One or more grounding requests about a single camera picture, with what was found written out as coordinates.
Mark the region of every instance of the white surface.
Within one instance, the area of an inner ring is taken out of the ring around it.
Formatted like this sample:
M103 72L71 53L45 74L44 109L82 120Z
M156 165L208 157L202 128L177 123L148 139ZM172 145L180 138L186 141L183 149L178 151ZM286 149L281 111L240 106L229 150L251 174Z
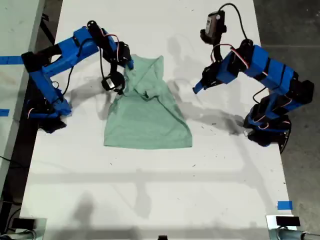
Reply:
M0 56L20 56L35 47L44 0L1 0ZM0 109L9 109L8 117L0 116L0 156L11 158L28 83L23 65L0 65ZM0 193L9 163L0 158Z
M100 83L99 55L87 58L71 76L67 127L36 138L21 216L47 218L44 239L269 238L265 216L277 213L277 201L288 200L278 146L258 146L236 124L262 85L240 74L228 85L192 92L212 49L200 29L225 2L63 1L57 42L95 20L129 44L131 53L164 56L164 80L183 101L193 147L103 146L109 97ZM234 3L247 36L259 44L252 0ZM232 7L224 10L228 32L221 42L238 46L238 16ZM223 47L222 55L228 51ZM54 79L62 89L67 76Z

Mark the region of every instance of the fabric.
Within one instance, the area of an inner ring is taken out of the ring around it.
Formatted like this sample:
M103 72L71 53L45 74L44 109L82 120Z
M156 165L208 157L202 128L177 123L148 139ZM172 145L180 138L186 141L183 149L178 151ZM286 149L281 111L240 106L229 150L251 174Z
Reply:
M167 84L164 58L132 55L126 87L109 108L104 145L132 149L192 147L192 134Z

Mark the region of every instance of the red wire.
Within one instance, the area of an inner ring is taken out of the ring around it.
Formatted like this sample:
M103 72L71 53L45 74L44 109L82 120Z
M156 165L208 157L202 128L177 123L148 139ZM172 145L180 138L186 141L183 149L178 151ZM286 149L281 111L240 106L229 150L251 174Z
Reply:
M109 36L114 36L114 37L116 37L116 40L118 41L118 45L116 46L116 60L119 62L119 38L118 38L118 36L117 35L115 35L115 34L104 34L104 31L102 30L102 28L100 28L100 30L101 30L101 33L102 33L102 35L104 36L104 37L109 37Z

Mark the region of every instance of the black cable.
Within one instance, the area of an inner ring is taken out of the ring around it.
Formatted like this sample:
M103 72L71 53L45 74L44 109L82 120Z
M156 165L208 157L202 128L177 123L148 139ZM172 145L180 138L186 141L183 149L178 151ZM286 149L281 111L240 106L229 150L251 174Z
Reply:
M72 66L71 69L70 69L69 76L68 76L68 82L67 82L67 84L66 84L66 87L65 87L64 92L62 93L62 96L64 96L64 95L66 94L66 92L67 92L67 90L68 90L68 88L69 88L70 77L71 77L72 71L74 70L74 67L75 67L75 66Z
M53 83L56 83L56 84L58 84L58 86L53 86L55 89L58 89L59 88L59 82L57 82L57 81L52 81L52 85L53 85Z
M244 30L244 26L243 26L243 24L242 24L242 19L241 19L240 12L239 12L238 8L236 7L236 5L234 5L233 3L230 3L230 2L225 3L225 4L223 4L223 5L219 8L219 11L220 11L223 7L225 7L225 6L232 6L232 7L234 7L234 9L236 10L236 13L237 13L238 16L239 16L240 26L241 26L241 30L242 30L242 33L243 33L243 35L244 35L244 38L245 38L245 39L248 39L248 38L247 38L247 35L246 35L246 33L245 33L245 30Z
M17 209L17 210L15 210L13 213L12 213L12 215L9 217L9 220L8 220L8 222L7 222L7 225L6 225L6 228L5 228L5 233L7 233L8 232L8 230L9 230L9 228L10 228L10 223L11 223L11 220L12 220L12 218L16 215L16 213L17 212L19 212L21 210L21 207L19 208L19 209Z
M85 43L86 43L86 42L89 42L89 41L93 41L93 38L86 38L86 39L83 40L82 43L80 44L80 46L79 46L79 51L78 51L78 53L77 53L77 55L76 55L78 58L80 57L80 54L81 54L81 52L82 52L82 49L83 49ZM67 82L67 84L66 84L66 87L65 87L64 92L62 93L62 96L64 96L64 95L66 94L66 92L67 92L67 90L68 90L68 88L69 88L70 77L71 77L72 71L74 70L74 67L75 67L75 66L73 65L73 66L71 67L71 69L70 69L69 76L68 76L68 82Z
M22 203L20 203L20 202L15 202L15 201L4 201L4 200L0 200L0 203L8 203L8 204L16 205L16 206L21 206L21 205L22 205Z
M8 162L17 164L17 165L19 165L22 169L28 169L28 167L23 166L22 164L20 164L19 162L15 161L15 160L8 159L8 158L6 158L6 157L4 157L4 156L0 156L0 158L2 158L3 160L6 160L6 161L8 161Z
M100 69L101 69L101 75L102 75L102 80L105 79L105 75L104 75L104 69L102 66L102 51L101 51L101 47L99 47L99 53L100 53Z
M289 128L289 131L288 131L288 135L286 136L286 140L285 140L285 142L284 142L284 144L283 144L283 147L282 147L282 149L281 149L281 151L280 151L280 154L282 154L283 151L285 150L285 148L286 148L286 146L287 146L287 143L288 143L288 140L289 140L289 137L290 137L290 134L291 134L292 123L291 123L291 121L289 121L289 122L290 122L290 128Z
M262 88L260 91L256 92L253 96L252 96L252 99L253 101L255 101L257 104L260 104L260 102L258 102L256 99L255 99L255 96L257 96L259 93L261 93L262 91L264 91L267 87L265 86L264 88Z

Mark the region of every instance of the wire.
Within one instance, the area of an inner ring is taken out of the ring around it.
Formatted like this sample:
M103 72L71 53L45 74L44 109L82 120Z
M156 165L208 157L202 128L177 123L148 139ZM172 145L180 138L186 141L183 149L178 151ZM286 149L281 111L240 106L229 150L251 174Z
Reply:
M33 109L35 109L35 108L33 107L33 108L31 108L31 109L28 111L28 117L27 117L26 119L29 119L30 113L31 113L31 111L32 111Z
M54 83L56 83L56 84L58 84L56 87L55 86L53 86L55 89L58 89L59 88L59 82L57 82L57 81L52 81L52 85L54 85Z
M21 168L23 168L23 169L28 169L28 167L23 166L22 164L20 164L19 162L15 161L15 160L8 159L8 158L6 158L6 157L4 157L4 156L0 156L0 158L2 158L3 160L8 161L8 162L10 162L10 163L17 164L17 165L19 165L19 166L20 166Z
M283 121L283 123L290 124L290 128L289 128L289 131L288 131L288 133L287 133L287 135L286 135L285 142L284 142L284 144L283 144L283 146L282 146L282 148L281 148L281 150L280 150L280 154L283 153L283 151L285 150L285 148L286 148L286 146L287 146L287 143L288 143L288 140L289 140L289 137L290 137L290 134L291 134L291 128L292 128L291 121L289 121L289 122L288 122L288 121Z
M8 230L9 230L9 228L10 228L10 223L11 223L11 220L12 220L12 218L16 215L16 213L17 212L19 212L21 210L21 207L19 208L19 209L17 209L17 210L15 210L13 213L12 213L12 215L9 217L9 220L8 220L8 222L7 222L7 225L6 225L6 228L5 228L5 233L7 233L8 232Z
M89 41L93 41L93 39L92 39L92 38L86 38L85 40L82 41L82 43L81 43L80 46L79 46L79 51L78 51L78 53L77 53L77 55L76 55L77 58L80 57L81 52L82 52L82 49L84 48L85 43L87 43L87 42L89 42ZM66 94L66 92L67 92L67 90L68 90L68 88L69 88L70 77L71 77L72 71L74 70L74 67L75 67L75 65L73 65L73 66L71 67L71 69L70 69L69 76L68 76L68 82L67 82L67 84L66 84L66 87L65 87L64 92L62 93L62 96L64 96L64 95Z
M231 48L231 51L241 60L241 62L243 62L243 64L245 65L246 69L248 69L249 68L249 64L243 59L243 57L240 56L240 54L234 48Z
M265 86L264 88L262 88L260 91L257 91L253 96L252 96L252 99L253 101L255 101L257 104L259 104L260 102L258 102L256 99L255 99L255 96L257 96L259 93L261 93L262 91L264 91L267 87Z
M238 17L239 17L240 26L241 26L241 30L242 30L243 36L244 36L245 39L248 39L248 38L247 38L247 35L246 35L246 33L245 33L245 30L244 30L244 26L243 26L243 24L242 24L242 19L241 19L240 12L239 12L238 8L236 7L236 5L234 5L233 3L230 3L230 2L229 2L229 3L226 3L226 4L223 4L223 5L219 8L219 11L220 11L223 7L225 7L225 6L232 6L232 7L234 7L234 9L236 10L236 13L238 14Z
M240 56L240 54L237 52L237 50L234 48L234 46L232 46L231 44L229 43L219 43L217 45L214 45L213 48L212 48L212 52L211 52L211 55L210 55L210 58L211 58L211 61L212 63L214 62L214 59L212 57L212 53L214 52L214 49L215 47L217 46L230 46L230 50L241 60L241 62L243 62L243 64L245 65L246 69L249 68L249 63L247 63L244 58L242 56Z
M115 34L110 34L110 33L105 34L101 27L100 27L100 30L101 30L102 36L104 36L104 37L111 37L111 36L116 37L116 40L118 41L118 44L116 46L116 61L119 62L119 42L120 41L119 41L118 36Z
M102 51L101 51L101 47L99 47L99 54L100 54L100 70L101 70L101 75L102 75L102 80L105 79L105 75L104 75L104 69L102 66Z
M21 206L22 203L19 203L19 202L15 202L15 201L3 201L3 200L0 200L1 203L7 203L7 204L13 204L13 205L16 205L16 206Z
M234 46L232 46L232 45L229 44L229 43L219 43L219 44L217 44L217 45L214 45L213 48L212 48L212 52L211 52L211 54L210 54L210 58L211 58L211 62L212 62L212 63L214 62L214 59L213 59L213 57L212 57L212 54L214 53L215 47L218 47L218 46L230 46L231 48L234 48Z

